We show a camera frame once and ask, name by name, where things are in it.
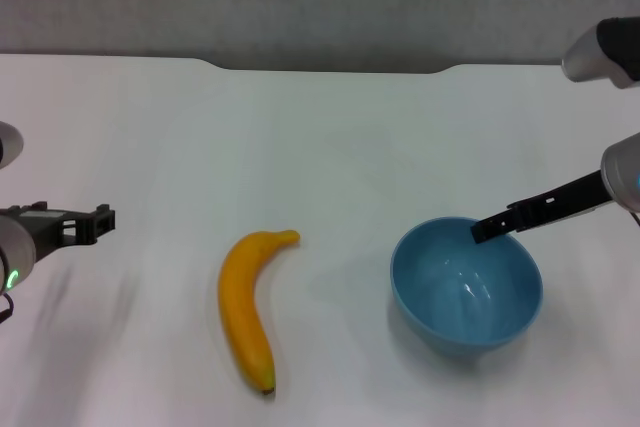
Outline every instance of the banana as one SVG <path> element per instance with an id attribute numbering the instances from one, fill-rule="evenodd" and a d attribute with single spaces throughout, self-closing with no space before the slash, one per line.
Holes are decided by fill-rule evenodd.
<path id="1" fill-rule="evenodd" d="M 244 378 L 264 395 L 275 390 L 276 374 L 253 299 L 255 282 L 278 250 L 299 240 L 295 230 L 249 234 L 229 251 L 218 277 L 218 307 L 231 351 Z"/>

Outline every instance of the bowl rim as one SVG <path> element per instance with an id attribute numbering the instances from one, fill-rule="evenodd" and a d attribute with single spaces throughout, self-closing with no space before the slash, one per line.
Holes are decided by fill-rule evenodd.
<path id="1" fill-rule="evenodd" d="M 507 237 L 507 239 L 510 242 L 513 242 L 515 244 L 515 246 L 522 253 L 524 253 L 525 257 L 528 257 L 528 259 L 531 262 L 531 265 L 534 268 L 534 271 L 536 273 L 536 279 L 537 279 L 537 282 L 538 282 L 538 286 L 540 287 L 540 296 L 538 297 L 538 305 L 536 305 L 536 308 L 533 311 L 533 314 L 531 315 L 531 318 L 529 319 L 528 322 L 523 324 L 522 327 L 520 327 L 513 334 L 507 335 L 505 337 L 499 337 L 499 338 L 497 338 L 495 340 L 482 341 L 482 342 L 477 342 L 477 341 L 474 342 L 474 341 L 466 341 L 466 340 L 456 339 L 456 338 L 449 337 L 447 335 L 441 334 L 437 330 L 434 330 L 431 327 L 429 327 L 423 321 L 418 319 L 413 314 L 413 312 L 411 312 L 411 310 L 407 307 L 407 305 L 404 303 L 404 301 L 402 300 L 400 294 L 398 293 L 398 289 L 396 288 L 396 282 L 395 282 L 395 279 L 393 277 L 396 254 L 398 253 L 398 249 L 404 243 L 406 238 L 409 235 L 411 235 L 414 231 L 420 229 L 421 227 L 424 227 L 427 224 L 432 224 L 432 223 L 440 222 L 440 221 L 443 221 L 443 220 L 466 220 L 466 221 L 470 221 L 470 222 L 478 222 L 476 219 L 472 219 L 470 217 L 455 217 L 455 216 L 437 217 L 435 219 L 427 220 L 425 222 L 422 222 L 422 223 L 416 225 L 415 227 L 410 229 L 406 234 L 404 234 L 402 236 L 402 238 L 396 244 L 396 247 L 393 249 L 393 254 L 391 255 L 391 269 L 390 269 L 391 289 L 393 291 L 393 298 L 395 299 L 396 303 L 400 307 L 400 310 L 402 310 L 403 313 L 405 315 L 407 315 L 412 322 L 414 322 L 420 328 L 426 330 L 429 334 L 433 335 L 434 337 L 437 337 L 437 338 L 440 338 L 442 340 L 445 340 L 447 342 L 455 343 L 455 344 L 458 344 L 458 345 L 466 345 L 466 346 L 470 346 L 470 347 L 486 347 L 486 348 L 488 348 L 488 347 L 497 347 L 499 345 L 502 345 L 502 344 L 505 344 L 507 342 L 510 342 L 510 341 L 514 340 L 516 337 L 522 335 L 524 332 L 527 331 L 527 329 L 531 326 L 531 324 L 533 324 L 533 322 L 538 317 L 538 314 L 540 313 L 540 308 L 542 307 L 542 299 L 544 298 L 544 290 L 543 290 L 543 284 L 542 284 L 542 275 L 540 274 L 540 269 L 538 268 L 538 264 L 536 264 L 535 260 L 533 260 L 533 257 L 531 256 L 529 251 L 527 251 L 527 249 L 525 249 L 524 246 L 520 242 L 518 242 L 516 239 L 513 238 L 513 236 L 511 236 L 509 234 L 504 235 L 504 237 Z"/>

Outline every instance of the gray wall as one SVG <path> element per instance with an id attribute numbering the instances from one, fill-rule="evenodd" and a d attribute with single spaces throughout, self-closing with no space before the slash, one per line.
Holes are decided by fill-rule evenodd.
<path id="1" fill-rule="evenodd" d="M 640 0 L 0 0 L 0 52 L 429 72 L 557 62 L 590 25 L 632 14 Z"/>

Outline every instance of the white tabletop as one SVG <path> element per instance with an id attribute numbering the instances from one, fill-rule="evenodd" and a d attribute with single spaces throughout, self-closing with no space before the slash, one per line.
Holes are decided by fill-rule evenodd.
<path id="1" fill-rule="evenodd" d="M 637 426 L 640 230 L 615 205 L 517 235 L 545 299 L 477 365 L 430 353 L 389 285 L 396 242 L 599 168 L 640 90 L 558 67 L 435 75 L 225 71 L 196 60 L 0 56 L 25 138 L 2 207 L 110 203 L 117 230 L 56 252 L 0 327 L 0 422 L 75 426 Z M 296 229 L 257 286 L 275 399 L 241 381 L 215 283 L 255 230 Z"/>

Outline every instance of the green led light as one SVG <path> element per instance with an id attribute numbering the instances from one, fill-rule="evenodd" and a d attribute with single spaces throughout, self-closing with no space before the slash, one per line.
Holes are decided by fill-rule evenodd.
<path id="1" fill-rule="evenodd" d="M 7 280 L 7 290 L 13 287 L 13 282 L 18 278 L 18 271 L 14 270 L 9 274 L 9 280 Z"/>

